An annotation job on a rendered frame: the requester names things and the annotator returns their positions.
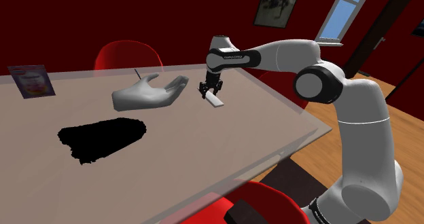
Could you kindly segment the beige table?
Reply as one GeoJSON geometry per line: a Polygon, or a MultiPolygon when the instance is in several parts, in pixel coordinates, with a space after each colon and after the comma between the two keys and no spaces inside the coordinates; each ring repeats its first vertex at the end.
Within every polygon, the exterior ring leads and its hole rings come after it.
{"type": "Polygon", "coordinates": [[[242,69],[222,72],[222,107],[202,99],[202,64],[138,68],[163,87],[186,88],[168,107],[125,111],[147,132],[83,164],[60,129],[114,119],[111,94],[139,80],[134,69],[51,73],[55,96],[23,99],[0,76],[0,224],[176,223],[330,131],[242,69]]]}

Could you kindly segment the dark brown door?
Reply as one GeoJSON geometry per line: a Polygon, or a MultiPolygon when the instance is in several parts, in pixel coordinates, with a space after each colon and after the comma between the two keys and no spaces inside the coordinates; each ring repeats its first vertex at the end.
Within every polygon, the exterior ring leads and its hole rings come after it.
{"type": "Polygon", "coordinates": [[[410,0],[388,0],[382,12],[378,15],[350,59],[345,63],[343,70],[346,78],[353,78],[361,69],[375,46],[379,45],[381,39],[398,19],[398,16],[409,2],[410,0]]]}

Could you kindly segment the white framed window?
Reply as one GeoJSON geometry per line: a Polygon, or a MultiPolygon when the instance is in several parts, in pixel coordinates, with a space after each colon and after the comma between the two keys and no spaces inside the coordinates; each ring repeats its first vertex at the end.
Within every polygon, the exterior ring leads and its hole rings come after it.
{"type": "Polygon", "coordinates": [[[342,38],[366,0],[335,0],[315,41],[321,47],[341,47],[342,38]]]}

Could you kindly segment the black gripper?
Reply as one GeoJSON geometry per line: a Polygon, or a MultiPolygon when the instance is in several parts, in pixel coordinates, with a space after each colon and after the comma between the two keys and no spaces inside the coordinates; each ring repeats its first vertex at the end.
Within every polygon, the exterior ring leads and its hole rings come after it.
{"type": "Polygon", "coordinates": [[[206,98],[206,93],[209,91],[209,88],[213,89],[213,95],[221,90],[223,81],[220,79],[220,73],[212,73],[207,71],[205,82],[199,83],[199,92],[202,94],[202,99],[206,98]]]}

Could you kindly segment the red chair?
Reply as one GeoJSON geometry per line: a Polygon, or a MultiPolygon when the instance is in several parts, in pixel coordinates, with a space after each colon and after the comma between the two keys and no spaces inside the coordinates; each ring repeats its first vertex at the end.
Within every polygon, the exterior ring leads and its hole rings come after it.
{"type": "Polygon", "coordinates": [[[224,215],[240,199],[250,204],[268,224],[310,224],[289,196],[263,183],[249,181],[179,224],[227,224],[224,215]]]}
{"type": "Polygon", "coordinates": [[[274,72],[265,71],[258,79],[265,83],[267,86],[278,92],[279,94],[292,101],[302,109],[305,109],[308,101],[302,100],[297,96],[294,91],[295,73],[290,72],[274,72]]]}
{"type": "Polygon", "coordinates": [[[113,41],[103,46],[94,62],[94,70],[163,67],[158,53],[139,41],[113,41]]]}

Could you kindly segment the white hand figure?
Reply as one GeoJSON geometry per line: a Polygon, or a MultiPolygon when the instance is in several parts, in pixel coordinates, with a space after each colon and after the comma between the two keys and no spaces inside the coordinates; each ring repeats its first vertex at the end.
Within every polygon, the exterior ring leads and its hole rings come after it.
{"type": "Polygon", "coordinates": [[[189,78],[179,75],[163,88],[151,87],[149,82],[158,76],[159,73],[146,75],[131,87],[112,92],[113,108],[116,111],[131,111],[173,104],[187,86],[189,78]]]}

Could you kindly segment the pale printed packet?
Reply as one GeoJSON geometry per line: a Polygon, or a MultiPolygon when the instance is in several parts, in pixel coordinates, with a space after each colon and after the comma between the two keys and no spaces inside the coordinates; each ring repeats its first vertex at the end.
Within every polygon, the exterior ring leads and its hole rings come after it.
{"type": "Polygon", "coordinates": [[[56,95],[46,68],[42,64],[10,66],[8,70],[23,99],[56,95]]]}

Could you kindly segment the black lumpy object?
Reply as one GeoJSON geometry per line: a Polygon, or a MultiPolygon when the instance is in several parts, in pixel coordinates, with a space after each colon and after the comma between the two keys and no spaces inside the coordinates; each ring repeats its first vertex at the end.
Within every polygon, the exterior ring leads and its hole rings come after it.
{"type": "Polygon", "coordinates": [[[93,124],[62,128],[58,138],[69,146],[71,156],[81,165],[91,164],[101,158],[140,140],[147,132],[143,121],[119,117],[93,124]]]}

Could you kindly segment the white flat bar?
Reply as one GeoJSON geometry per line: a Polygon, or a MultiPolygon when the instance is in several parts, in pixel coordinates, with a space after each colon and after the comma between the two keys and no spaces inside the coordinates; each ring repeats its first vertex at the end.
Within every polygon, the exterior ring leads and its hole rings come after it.
{"type": "Polygon", "coordinates": [[[202,90],[199,88],[199,92],[202,94],[202,96],[213,106],[213,107],[222,107],[224,106],[224,103],[216,97],[212,92],[202,92],[202,90]]]}

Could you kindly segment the dark framed wall picture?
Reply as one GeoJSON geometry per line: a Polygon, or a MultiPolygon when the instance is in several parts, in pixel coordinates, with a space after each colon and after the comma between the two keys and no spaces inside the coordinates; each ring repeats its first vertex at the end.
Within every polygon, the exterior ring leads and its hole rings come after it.
{"type": "Polygon", "coordinates": [[[253,24],[284,29],[297,0],[260,0],[253,24]]]}

